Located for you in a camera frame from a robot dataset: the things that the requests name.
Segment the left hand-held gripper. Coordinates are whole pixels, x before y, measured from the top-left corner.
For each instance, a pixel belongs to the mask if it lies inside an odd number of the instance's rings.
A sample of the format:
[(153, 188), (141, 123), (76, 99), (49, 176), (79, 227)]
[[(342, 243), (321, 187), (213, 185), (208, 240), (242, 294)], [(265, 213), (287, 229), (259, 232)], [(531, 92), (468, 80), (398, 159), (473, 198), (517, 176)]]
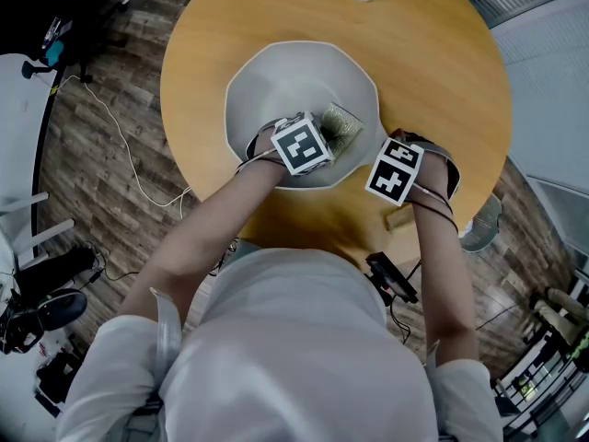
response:
[[(335, 157), (320, 127), (320, 121), (309, 111), (267, 122), (247, 144), (246, 163), (261, 159), (278, 161), (292, 176), (305, 176), (332, 164)], [(272, 148), (256, 154), (258, 138), (267, 131), (271, 131)]]

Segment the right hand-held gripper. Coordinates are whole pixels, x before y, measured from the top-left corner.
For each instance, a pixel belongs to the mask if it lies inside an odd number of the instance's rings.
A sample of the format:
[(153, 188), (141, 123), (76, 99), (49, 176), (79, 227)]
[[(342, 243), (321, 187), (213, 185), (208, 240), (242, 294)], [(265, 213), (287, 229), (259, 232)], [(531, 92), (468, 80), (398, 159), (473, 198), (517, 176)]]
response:
[[(426, 154), (445, 161), (445, 193), (435, 191), (418, 179)], [(449, 205), (459, 183), (460, 171), (447, 150), (419, 134), (397, 129), (381, 147), (364, 188), (396, 206), (406, 202), (411, 190), (420, 191)]]

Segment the person's left forearm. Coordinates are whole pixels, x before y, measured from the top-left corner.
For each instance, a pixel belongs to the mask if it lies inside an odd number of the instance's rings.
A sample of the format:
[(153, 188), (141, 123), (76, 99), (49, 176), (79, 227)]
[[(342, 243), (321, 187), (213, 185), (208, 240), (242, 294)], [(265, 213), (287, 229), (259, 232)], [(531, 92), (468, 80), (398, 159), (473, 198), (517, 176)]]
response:
[(119, 314), (156, 320), (156, 290), (171, 298), (184, 321), (202, 281), (286, 173), (275, 162), (257, 160), (198, 204), (137, 274)]

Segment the person's right forearm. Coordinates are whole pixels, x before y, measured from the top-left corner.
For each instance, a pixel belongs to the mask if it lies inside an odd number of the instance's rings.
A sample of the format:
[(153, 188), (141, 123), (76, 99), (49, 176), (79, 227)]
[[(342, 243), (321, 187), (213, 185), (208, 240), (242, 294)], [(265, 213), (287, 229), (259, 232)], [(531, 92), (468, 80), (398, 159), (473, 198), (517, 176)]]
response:
[(422, 308), (428, 346), (436, 364), (479, 358), (474, 290), (447, 206), (448, 170), (444, 157), (427, 153), (409, 199), (422, 258)]

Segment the round wooden table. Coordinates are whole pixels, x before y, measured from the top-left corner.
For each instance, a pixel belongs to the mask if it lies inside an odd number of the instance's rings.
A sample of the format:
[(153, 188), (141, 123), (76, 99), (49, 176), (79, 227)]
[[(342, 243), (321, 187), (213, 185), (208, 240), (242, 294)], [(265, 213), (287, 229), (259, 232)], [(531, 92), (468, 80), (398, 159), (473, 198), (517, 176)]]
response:
[(512, 102), (501, 55), (468, 0), (191, 0), (167, 45), (160, 101), (167, 142), (196, 196), (232, 178), (225, 91), (255, 53), (278, 41), (325, 41), (375, 81), (387, 130), (445, 148), (461, 181), (464, 226), (496, 185), (511, 144)]

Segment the beige sponge block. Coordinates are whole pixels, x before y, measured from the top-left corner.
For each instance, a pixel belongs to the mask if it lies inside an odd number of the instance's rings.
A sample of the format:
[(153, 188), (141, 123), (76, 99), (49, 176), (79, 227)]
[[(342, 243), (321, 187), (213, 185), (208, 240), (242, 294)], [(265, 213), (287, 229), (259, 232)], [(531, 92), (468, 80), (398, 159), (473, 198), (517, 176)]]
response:
[(387, 231), (393, 232), (397, 229), (410, 227), (415, 223), (413, 208), (410, 204), (395, 209), (386, 215), (385, 224)]

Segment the black waist-mounted device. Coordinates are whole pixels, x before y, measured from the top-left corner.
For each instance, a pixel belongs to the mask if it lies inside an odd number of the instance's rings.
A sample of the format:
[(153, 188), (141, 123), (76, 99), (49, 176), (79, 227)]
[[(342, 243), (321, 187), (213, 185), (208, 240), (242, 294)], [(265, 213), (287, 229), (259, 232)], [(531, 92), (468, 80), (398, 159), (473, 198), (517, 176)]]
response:
[(365, 259), (370, 273), (366, 275), (386, 307), (393, 303), (394, 297), (400, 297), (405, 303), (418, 302), (417, 291), (409, 279), (395, 266), (384, 252), (376, 252)]

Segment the person's white shirt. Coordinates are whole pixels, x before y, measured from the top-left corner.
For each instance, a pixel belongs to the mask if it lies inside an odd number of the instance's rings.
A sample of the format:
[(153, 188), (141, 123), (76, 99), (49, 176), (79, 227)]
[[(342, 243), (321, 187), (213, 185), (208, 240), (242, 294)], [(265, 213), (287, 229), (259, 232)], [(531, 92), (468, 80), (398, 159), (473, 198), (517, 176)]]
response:
[(104, 323), (68, 392), (58, 442), (97, 442), (157, 391), (168, 442), (502, 442), (480, 362), (421, 362), (346, 261), (258, 250), (217, 277), (162, 383), (157, 326)]

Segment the clear plastic bottle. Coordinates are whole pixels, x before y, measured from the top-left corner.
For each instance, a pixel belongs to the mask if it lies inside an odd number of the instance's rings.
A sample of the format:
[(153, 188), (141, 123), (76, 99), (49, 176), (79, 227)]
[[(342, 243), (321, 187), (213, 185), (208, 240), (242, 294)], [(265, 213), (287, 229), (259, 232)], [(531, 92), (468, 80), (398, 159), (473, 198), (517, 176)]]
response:
[(61, 19), (59, 17), (55, 17), (44, 36), (43, 43), (41, 46), (43, 50), (47, 49), (49, 45), (52, 43), (52, 41), (57, 37), (60, 25)]

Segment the black round padded seat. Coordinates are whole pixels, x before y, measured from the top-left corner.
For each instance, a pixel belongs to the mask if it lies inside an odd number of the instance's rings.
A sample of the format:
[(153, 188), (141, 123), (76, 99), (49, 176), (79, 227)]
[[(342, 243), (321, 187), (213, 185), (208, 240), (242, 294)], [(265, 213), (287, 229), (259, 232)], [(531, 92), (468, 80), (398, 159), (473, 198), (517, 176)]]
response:
[(91, 248), (74, 247), (18, 272), (15, 283), (0, 294), (0, 352), (25, 354), (46, 332), (81, 317), (87, 297), (67, 284), (96, 262)]

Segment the black high-back office chair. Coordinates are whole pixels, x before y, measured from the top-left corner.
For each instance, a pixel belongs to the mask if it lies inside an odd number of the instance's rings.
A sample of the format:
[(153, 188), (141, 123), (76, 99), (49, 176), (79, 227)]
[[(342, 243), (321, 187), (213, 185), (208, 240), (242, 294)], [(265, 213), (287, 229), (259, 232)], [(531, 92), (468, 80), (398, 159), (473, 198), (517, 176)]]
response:
[[(106, 24), (115, 13), (125, 12), (131, 1), (117, 1), (101, 13), (103, 0), (0, 0), (0, 55), (26, 56), (28, 60), (21, 67), (26, 79), (78, 64), (79, 80), (89, 84), (93, 77), (87, 73), (87, 66), (98, 49), (126, 45), (126, 39), (106, 36)], [(41, 46), (55, 17), (61, 19), (61, 25), (52, 42), (61, 41), (64, 51), (59, 63), (48, 67), (45, 52), (49, 47), (43, 50)]]

